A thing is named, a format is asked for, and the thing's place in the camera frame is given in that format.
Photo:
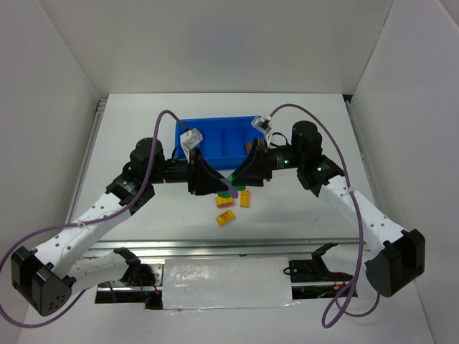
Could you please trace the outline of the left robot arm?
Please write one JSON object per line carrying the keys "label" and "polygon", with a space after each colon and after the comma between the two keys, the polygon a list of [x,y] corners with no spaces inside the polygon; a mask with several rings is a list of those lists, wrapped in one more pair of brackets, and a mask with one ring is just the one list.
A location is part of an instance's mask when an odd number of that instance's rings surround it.
{"label": "left robot arm", "polygon": [[154,196],[156,183],[186,183],[195,196],[237,191],[213,169],[197,146],[186,160],[165,159],[162,144],[154,138],[137,142],[130,160],[100,198],[74,223],[34,249],[21,246],[11,255],[11,282],[43,317],[57,312],[75,292],[105,280],[129,283],[141,262],[126,248],[104,257],[82,256],[105,234],[132,217]]}

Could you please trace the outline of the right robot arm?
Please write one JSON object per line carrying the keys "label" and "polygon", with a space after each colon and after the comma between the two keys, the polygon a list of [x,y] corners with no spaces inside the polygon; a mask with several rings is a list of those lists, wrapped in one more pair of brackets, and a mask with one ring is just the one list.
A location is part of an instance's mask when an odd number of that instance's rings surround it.
{"label": "right robot arm", "polygon": [[261,187],[273,171],[295,169],[301,186],[334,207],[363,239],[375,258],[365,263],[369,284],[391,297],[425,271],[425,237],[384,215],[346,180],[346,174],[323,154],[322,136],[310,121],[293,125],[291,142],[277,148],[253,142],[246,159],[232,174],[234,186]]}

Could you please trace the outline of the green lego brick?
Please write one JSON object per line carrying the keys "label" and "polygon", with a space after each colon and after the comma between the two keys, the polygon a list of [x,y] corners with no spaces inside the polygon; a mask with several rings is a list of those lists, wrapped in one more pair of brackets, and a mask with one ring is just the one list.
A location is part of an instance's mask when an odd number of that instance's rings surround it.
{"label": "green lego brick", "polygon": [[228,199],[230,197],[237,199],[239,196],[239,192],[242,192],[246,189],[245,186],[235,186],[233,184],[234,176],[229,175],[226,178],[221,178],[220,181],[227,186],[226,191],[219,191],[217,192],[218,197]]}

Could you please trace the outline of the purple lego brick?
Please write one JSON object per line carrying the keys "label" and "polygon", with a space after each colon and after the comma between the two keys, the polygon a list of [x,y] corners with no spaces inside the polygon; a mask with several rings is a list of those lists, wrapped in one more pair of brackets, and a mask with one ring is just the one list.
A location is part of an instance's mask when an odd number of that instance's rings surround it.
{"label": "purple lego brick", "polygon": [[221,182],[227,186],[227,190],[222,192],[221,197],[228,198],[233,197],[237,199],[239,196],[239,191],[232,185],[232,175],[228,176],[227,178],[222,178]]}

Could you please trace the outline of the brown lego plate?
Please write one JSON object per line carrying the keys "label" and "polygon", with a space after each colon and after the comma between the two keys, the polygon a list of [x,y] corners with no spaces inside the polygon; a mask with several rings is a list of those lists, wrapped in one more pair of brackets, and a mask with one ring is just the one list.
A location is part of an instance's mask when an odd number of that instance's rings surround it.
{"label": "brown lego plate", "polygon": [[245,148],[246,148],[247,154],[249,154],[251,152],[252,147],[253,147],[253,144],[251,142],[247,142],[245,144]]}

